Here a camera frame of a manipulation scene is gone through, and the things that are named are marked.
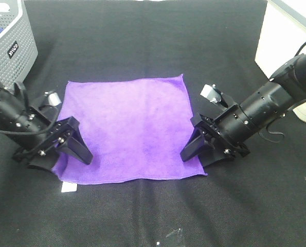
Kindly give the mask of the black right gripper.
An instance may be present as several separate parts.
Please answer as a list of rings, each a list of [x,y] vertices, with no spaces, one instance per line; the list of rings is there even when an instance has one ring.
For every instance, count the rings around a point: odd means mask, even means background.
[[[228,95],[222,94],[220,103],[213,103],[221,109],[221,114],[212,119],[200,113],[191,118],[194,131],[180,152],[183,162],[199,156],[201,165],[207,167],[223,161],[233,161],[237,155],[247,156],[250,151],[244,143],[233,142],[221,124],[227,123],[226,117],[238,120],[238,104]]]

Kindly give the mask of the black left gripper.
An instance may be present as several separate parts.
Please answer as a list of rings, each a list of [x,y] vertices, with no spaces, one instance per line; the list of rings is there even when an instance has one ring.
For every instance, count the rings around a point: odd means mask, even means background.
[[[15,134],[15,140],[21,146],[13,155],[18,162],[29,162],[31,169],[52,170],[59,154],[70,155],[80,162],[89,165],[93,155],[83,141],[79,122],[73,117],[57,120],[58,107],[41,105],[29,107],[30,115],[24,135]]]

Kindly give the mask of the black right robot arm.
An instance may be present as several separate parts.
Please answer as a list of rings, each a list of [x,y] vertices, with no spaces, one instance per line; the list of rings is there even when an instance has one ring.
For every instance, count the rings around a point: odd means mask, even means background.
[[[194,130],[180,152],[182,161],[205,152],[209,164],[233,160],[237,155],[245,157],[250,153],[245,145],[247,139],[306,102],[306,54],[283,64],[240,104],[215,85],[204,85],[201,96],[221,113],[216,118],[202,114],[191,118]]]

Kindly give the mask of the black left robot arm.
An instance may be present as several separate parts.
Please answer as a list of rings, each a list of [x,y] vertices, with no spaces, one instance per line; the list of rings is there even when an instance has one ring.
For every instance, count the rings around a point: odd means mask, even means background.
[[[55,91],[45,92],[35,103],[29,102],[25,86],[13,83],[13,89],[0,82],[0,134],[19,145],[12,158],[31,166],[38,157],[59,152],[88,165],[93,159],[83,141],[79,122],[73,117],[59,120],[61,100]]]

